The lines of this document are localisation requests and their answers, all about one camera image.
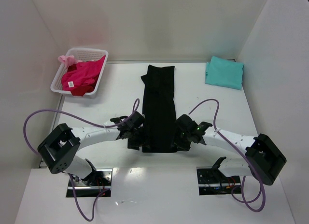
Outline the black t shirt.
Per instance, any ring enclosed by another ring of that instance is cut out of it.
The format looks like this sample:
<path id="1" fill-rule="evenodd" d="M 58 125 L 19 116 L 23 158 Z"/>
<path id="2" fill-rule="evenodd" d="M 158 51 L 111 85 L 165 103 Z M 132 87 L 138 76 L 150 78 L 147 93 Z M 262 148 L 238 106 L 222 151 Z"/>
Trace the black t shirt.
<path id="1" fill-rule="evenodd" d="M 145 116 L 144 152 L 174 153 L 176 111 L 174 104 L 174 66 L 149 65 L 141 76 L 144 83 L 142 113 Z"/>

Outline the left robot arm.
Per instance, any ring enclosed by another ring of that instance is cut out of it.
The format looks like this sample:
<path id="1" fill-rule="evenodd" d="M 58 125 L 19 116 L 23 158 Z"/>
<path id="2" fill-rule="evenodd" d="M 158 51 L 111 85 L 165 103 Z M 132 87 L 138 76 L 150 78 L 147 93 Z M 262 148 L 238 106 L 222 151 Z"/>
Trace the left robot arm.
<path id="1" fill-rule="evenodd" d="M 112 118 L 99 127 L 71 128 L 66 123 L 59 124 L 37 150 L 52 174 L 64 172 L 92 186 L 101 178 L 100 171 L 90 160 L 82 159 L 76 153 L 85 147 L 105 141 L 133 141 L 139 136 L 144 122 L 144 116 L 134 112 L 130 117 Z"/>

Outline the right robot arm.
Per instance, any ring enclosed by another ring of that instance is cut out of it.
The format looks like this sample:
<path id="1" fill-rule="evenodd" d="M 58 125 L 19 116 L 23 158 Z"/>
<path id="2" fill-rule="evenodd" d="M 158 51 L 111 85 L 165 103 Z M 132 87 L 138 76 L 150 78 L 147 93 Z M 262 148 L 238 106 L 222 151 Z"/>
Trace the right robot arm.
<path id="1" fill-rule="evenodd" d="M 265 134 L 244 136 L 215 129 L 207 122 L 198 125 L 186 114 L 180 116 L 175 124 L 178 131 L 175 144 L 181 149 L 187 151 L 191 143 L 197 143 L 244 154 L 248 162 L 243 158 L 222 156 L 214 163 L 212 169 L 225 177 L 253 176 L 260 178 L 264 185 L 271 186 L 287 162 L 283 153 Z"/>

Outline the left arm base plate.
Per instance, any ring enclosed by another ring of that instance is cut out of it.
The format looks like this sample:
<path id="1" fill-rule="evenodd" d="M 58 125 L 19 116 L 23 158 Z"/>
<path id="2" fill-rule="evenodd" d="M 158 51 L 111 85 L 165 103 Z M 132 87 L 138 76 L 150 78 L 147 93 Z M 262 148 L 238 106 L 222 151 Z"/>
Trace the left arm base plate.
<path id="1" fill-rule="evenodd" d="M 76 197 L 96 197 L 100 193 L 102 197 L 111 196 L 112 169 L 98 169 L 95 178 L 87 182 L 73 175 L 73 185 Z M 73 188 L 69 179 L 66 197 L 73 198 Z"/>

